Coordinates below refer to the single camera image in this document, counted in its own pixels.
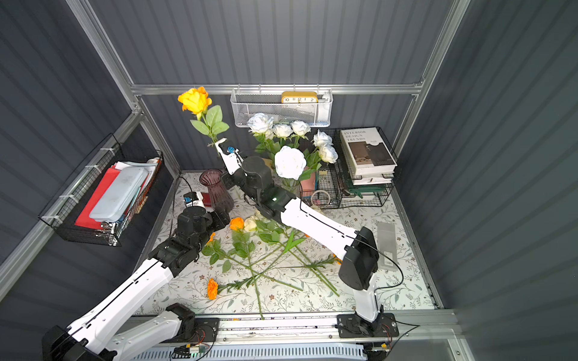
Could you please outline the orange yellow rose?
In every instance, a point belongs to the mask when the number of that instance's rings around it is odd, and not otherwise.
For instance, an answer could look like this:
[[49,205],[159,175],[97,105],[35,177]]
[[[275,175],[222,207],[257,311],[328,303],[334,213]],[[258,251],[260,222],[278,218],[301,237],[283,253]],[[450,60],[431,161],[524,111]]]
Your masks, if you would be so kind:
[[182,111],[191,112],[195,116],[191,120],[193,128],[210,138],[212,144],[219,141],[219,135],[227,132],[230,126],[224,122],[220,105],[213,105],[209,93],[204,87],[191,88],[178,97]]

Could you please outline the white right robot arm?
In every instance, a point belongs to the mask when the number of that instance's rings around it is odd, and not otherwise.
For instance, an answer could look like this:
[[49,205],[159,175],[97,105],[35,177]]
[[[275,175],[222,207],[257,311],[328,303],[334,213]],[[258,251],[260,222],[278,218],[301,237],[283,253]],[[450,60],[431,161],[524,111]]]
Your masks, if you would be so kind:
[[301,231],[324,245],[342,261],[339,277],[354,290],[356,314],[376,323],[382,311],[376,298],[375,274],[379,259],[392,261],[378,250],[367,227],[355,230],[314,210],[295,194],[274,184],[271,171],[256,156],[242,158],[235,149],[221,153],[228,175],[226,187],[237,186],[267,219]]

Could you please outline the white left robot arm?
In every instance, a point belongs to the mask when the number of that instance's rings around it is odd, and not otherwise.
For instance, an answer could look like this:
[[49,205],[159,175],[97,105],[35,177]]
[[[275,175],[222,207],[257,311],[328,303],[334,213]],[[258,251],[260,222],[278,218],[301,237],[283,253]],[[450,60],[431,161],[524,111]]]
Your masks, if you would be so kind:
[[128,360],[164,341],[190,342],[203,335],[195,314],[174,303],[128,331],[120,328],[150,296],[196,262],[213,233],[230,223],[223,209],[193,205],[178,216],[177,229],[116,290],[67,327],[42,338],[45,360]]

